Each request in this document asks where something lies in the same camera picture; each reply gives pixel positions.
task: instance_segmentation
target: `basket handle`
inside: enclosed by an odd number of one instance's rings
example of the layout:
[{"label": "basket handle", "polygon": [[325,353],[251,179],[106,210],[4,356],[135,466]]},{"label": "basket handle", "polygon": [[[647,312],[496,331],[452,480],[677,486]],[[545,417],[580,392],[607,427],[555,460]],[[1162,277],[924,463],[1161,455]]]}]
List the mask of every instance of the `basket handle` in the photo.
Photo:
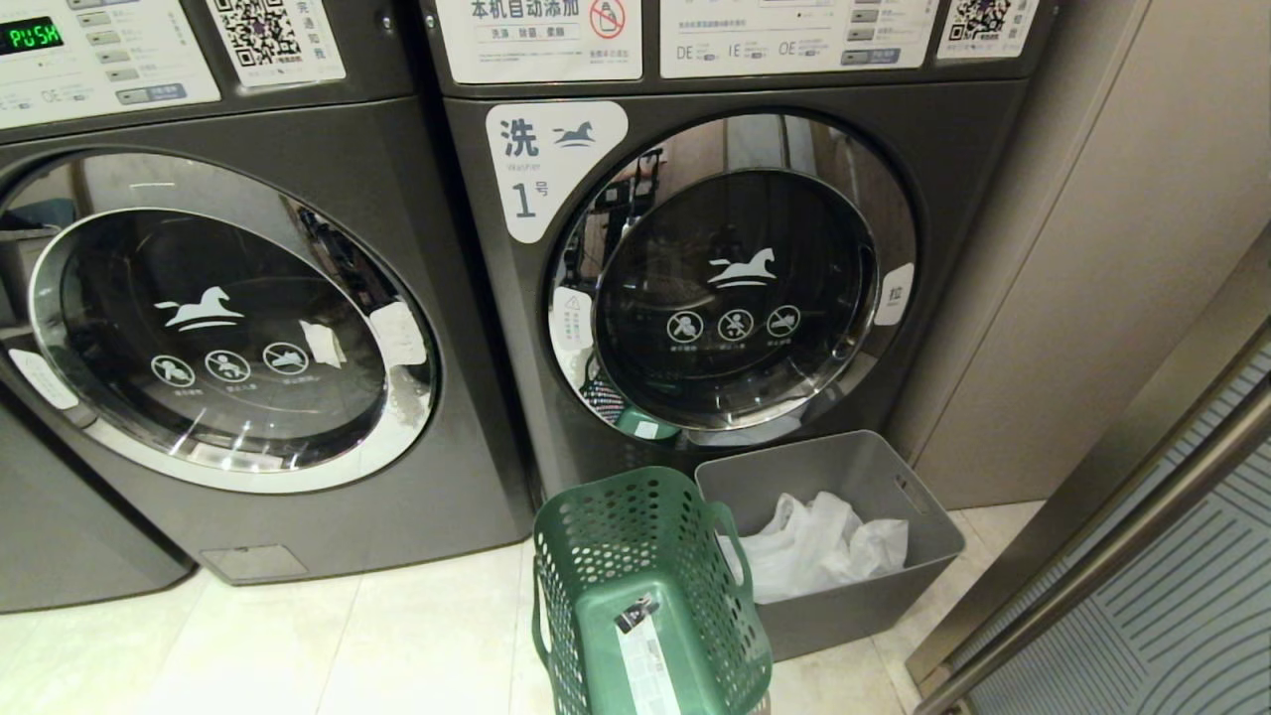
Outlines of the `basket handle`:
[{"label": "basket handle", "polygon": [[737,561],[741,564],[741,577],[742,582],[740,584],[733,584],[733,591],[741,592],[746,601],[755,601],[755,583],[750,578],[750,561],[746,560],[746,552],[741,550],[741,540],[737,537],[737,522],[732,519],[732,512],[728,511],[722,502],[712,502],[707,504],[707,511],[710,513],[712,518],[712,531],[714,531],[716,523],[723,525],[724,535],[728,536],[728,541],[732,542],[732,551],[737,555]]},{"label": "basket handle", "polygon": [[548,673],[552,668],[548,667],[548,646],[543,643],[543,625],[539,616],[539,555],[534,554],[534,616],[530,620],[530,634],[534,636],[534,650],[539,653],[539,660],[543,662],[543,668]]}]

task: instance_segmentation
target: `beige wall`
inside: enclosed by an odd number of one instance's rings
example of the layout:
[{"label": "beige wall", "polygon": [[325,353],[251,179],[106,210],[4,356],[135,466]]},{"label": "beige wall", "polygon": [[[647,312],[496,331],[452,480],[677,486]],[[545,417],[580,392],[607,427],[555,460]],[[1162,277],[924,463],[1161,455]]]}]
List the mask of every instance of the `beige wall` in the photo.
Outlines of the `beige wall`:
[{"label": "beige wall", "polygon": [[1065,4],[890,431],[947,508],[1047,497],[1271,218],[1268,19]]}]

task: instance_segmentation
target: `qr code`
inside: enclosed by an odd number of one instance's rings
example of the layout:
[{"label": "qr code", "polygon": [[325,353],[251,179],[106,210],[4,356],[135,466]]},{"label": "qr code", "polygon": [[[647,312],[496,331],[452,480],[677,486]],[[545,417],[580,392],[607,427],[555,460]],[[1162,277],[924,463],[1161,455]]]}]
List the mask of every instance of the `qr code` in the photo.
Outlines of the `qr code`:
[{"label": "qr code", "polygon": [[215,5],[239,66],[301,61],[300,42],[283,0],[215,0]]},{"label": "qr code", "polygon": [[1007,24],[1012,0],[958,0],[953,5],[949,39],[998,39]]}]

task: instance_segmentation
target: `tile floor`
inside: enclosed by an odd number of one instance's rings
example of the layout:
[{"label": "tile floor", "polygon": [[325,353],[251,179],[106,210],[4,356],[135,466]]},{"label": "tile floor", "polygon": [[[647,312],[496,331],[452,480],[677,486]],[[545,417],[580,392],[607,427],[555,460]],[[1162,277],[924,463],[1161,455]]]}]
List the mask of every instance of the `tile floor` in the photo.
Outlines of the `tile floor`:
[{"label": "tile floor", "polygon": [[[1041,503],[969,509],[955,561],[895,629],[773,676],[774,715],[910,712],[905,658]],[[529,542],[436,564],[0,616],[0,712],[550,715]]]}]

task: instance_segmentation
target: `washer door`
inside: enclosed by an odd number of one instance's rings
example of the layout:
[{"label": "washer door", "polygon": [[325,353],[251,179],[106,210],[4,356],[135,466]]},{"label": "washer door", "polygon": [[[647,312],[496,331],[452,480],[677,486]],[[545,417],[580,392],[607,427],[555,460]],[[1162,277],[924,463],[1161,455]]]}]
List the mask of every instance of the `washer door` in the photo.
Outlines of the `washer door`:
[{"label": "washer door", "polygon": [[793,432],[891,340],[911,215],[881,156],[841,128],[769,113],[680,131],[613,174],[564,239],[548,314],[566,380],[642,439]]},{"label": "washer door", "polygon": [[366,478],[423,432],[432,338],[339,227],[259,182],[155,154],[58,163],[0,221],[43,243],[18,368],[85,434],[248,493]]}]

